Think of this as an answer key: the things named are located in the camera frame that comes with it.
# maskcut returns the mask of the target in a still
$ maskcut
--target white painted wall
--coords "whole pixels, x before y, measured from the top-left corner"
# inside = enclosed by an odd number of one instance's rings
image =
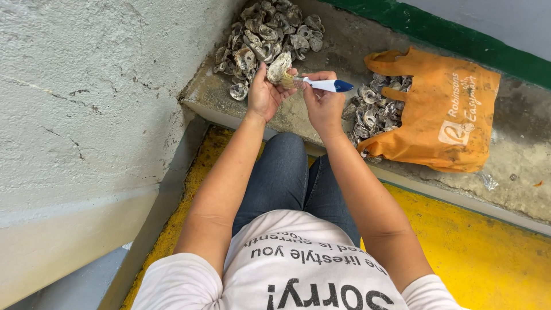
[[[0,0],[0,309],[134,239],[242,0]]]
[[[398,0],[551,61],[549,0]]]

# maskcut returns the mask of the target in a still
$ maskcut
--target blue brush handle tip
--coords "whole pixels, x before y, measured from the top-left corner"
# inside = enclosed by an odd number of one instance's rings
[[[354,85],[341,81],[340,79],[336,79],[334,85],[337,93],[344,93],[354,88]]]

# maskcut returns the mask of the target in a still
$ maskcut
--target denim jeans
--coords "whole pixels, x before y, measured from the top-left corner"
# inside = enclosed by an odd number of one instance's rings
[[[350,216],[327,155],[308,169],[302,140],[287,132],[272,137],[252,169],[232,236],[256,217],[272,210],[299,210],[331,222],[360,247],[360,234]]]

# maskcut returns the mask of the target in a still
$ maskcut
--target orange bag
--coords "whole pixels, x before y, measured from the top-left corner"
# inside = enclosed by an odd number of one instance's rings
[[[474,63],[413,49],[364,58],[373,72],[413,76],[408,92],[384,87],[405,102],[402,126],[358,144],[370,156],[427,165],[443,172],[482,170],[488,159],[500,75]]]

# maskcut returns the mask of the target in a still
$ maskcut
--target yellow painted floor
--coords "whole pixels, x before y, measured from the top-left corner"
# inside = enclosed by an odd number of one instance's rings
[[[172,253],[195,192],[232,134],[216,126],[207,132],[185,180],[180,205],[121,309],[132,307],[147,267]],[[551,238],[392,185],[385,187],[408,215],[429,263],[462,307],[551,309]]]

